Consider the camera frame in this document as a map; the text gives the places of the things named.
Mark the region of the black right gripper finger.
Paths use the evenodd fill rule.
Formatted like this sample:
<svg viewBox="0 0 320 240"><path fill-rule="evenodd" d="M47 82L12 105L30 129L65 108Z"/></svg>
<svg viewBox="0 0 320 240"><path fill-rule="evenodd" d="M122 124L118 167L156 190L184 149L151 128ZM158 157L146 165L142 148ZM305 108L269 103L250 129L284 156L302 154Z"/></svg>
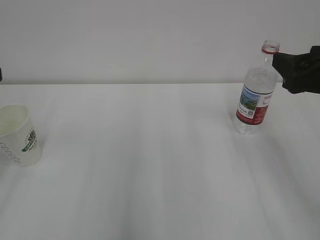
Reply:
<svg viewBox="0 0 320 240"><path fill-rule="evenodd" d="M281 75L282 87L292 94L320 93L320 47L293 55L278 52L272 60L273 68Z"/></svg>

